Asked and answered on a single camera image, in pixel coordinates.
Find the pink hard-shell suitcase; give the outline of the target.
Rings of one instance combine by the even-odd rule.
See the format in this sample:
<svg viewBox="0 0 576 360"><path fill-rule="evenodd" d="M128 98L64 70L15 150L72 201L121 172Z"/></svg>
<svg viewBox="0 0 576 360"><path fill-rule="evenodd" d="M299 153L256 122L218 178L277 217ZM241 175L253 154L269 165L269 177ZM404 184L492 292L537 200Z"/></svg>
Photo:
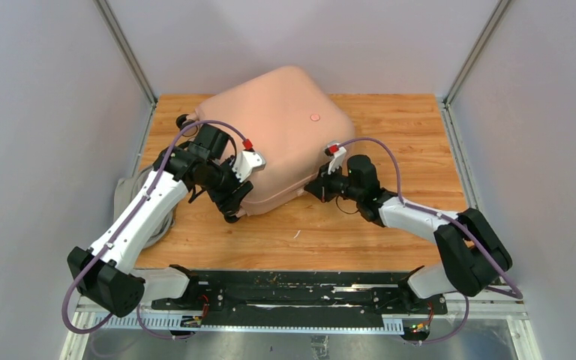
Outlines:
<svg viewBox="0 0 576 360"><path fill-rule="evenodd" d="M266 160L250 176L253 190L244 198L238 217L261 215L304 193L321 166L329 143L355 135L350 117L305 70L287 65L204 100L177 124L219 121L232 125L253 143Z"/></svg>

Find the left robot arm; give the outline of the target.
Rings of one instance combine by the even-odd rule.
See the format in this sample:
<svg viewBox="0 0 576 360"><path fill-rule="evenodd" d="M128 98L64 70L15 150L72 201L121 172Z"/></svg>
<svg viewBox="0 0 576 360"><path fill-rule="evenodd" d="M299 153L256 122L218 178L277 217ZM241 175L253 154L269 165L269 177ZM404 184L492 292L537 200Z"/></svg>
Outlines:
<svg viewBox="0 0 576 360"><path fill-rule="evenodd" d="M186 197L207 193L226 218L234 218L252 191L250 177L266 160L252 142L222 121L199 121L194 139L172 143L157 157L145 184L114 224L86 249L67 257L73 275L70 291L101 306L114 317L131 314L143 302L171 299L182 310L194 308L200 290L179 265L140 270L138 256Z"/></svg>

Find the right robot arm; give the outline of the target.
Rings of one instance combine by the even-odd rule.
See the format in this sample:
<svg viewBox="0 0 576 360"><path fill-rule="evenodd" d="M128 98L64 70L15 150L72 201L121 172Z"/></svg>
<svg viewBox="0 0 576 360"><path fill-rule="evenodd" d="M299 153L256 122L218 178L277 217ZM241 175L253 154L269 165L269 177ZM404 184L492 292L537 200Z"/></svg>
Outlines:
<svg viewBox="0 0 576 360"><path fill-rule="evenodd" d="M444 293L477 296L513 265L478 209L440 211L401 199L397 192L381 186L377 168L366 155L350 157L346 171L321 166L304 189L323 203L338 197L352 200L367 222L403 230L436 245L440 261L412 270L397 284L399 305L408 313L419 312L429 298Z"/></svg>

